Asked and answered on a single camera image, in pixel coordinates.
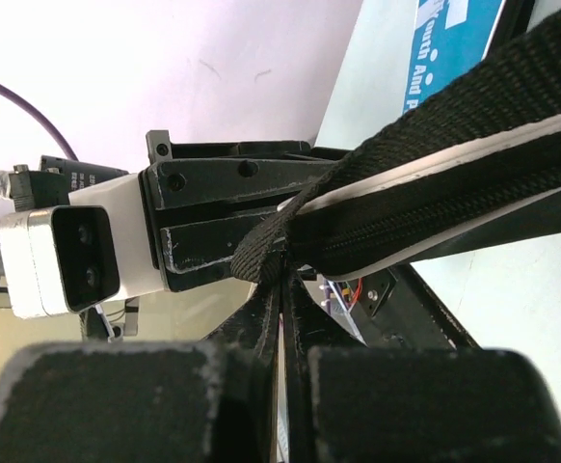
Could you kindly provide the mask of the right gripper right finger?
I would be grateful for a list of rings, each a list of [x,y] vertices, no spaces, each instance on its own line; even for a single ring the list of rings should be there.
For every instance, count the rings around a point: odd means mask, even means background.
[[[360,361],[366,347],[293,274],[281,287],[289,460],[366,462]]]

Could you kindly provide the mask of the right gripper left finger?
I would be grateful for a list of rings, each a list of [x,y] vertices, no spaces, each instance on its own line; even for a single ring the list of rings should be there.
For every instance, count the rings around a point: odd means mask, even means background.
[[[214,462],[274,462],[281,290],[258,286],[208,338],[223,349]]]

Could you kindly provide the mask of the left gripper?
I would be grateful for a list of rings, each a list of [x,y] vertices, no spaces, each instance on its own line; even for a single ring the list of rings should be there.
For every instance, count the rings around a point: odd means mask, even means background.
[[[150,131],[147,144],[150,164],[138,174],[43,157],[39,206],[100,206],[107,212],[276,211],[346,153],[304,141],[175,144],[166,130]],[[180,292],[229,278],[238,244],[268,217],[246,214],[161,228],[167,289]]]

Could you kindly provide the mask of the black racket cover front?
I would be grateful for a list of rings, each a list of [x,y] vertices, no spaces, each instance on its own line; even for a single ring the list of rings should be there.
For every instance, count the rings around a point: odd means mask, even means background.
[[[255,227],[230,265],[356,278],[561,188],[561,10],[362,142]]]

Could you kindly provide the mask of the blue racket cover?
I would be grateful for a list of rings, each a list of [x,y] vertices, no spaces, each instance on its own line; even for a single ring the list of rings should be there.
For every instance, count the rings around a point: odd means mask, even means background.
[[[504,5],[495,0],[417,3],[404,112],[415,109],[485,57]]]

